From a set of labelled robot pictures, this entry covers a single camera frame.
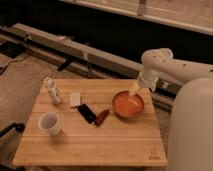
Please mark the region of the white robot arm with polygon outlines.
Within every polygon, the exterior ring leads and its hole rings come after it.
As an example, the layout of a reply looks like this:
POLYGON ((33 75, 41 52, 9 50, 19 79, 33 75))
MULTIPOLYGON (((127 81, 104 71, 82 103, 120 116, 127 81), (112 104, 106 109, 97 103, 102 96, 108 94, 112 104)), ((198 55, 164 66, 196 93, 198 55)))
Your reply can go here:
POLYGON ((167 171, 213 171, 213 65, 174 59, 169 48, 147 50, 141 61, 131 93, 154 91, 161 73, 183 84, 172 108, 167 171))

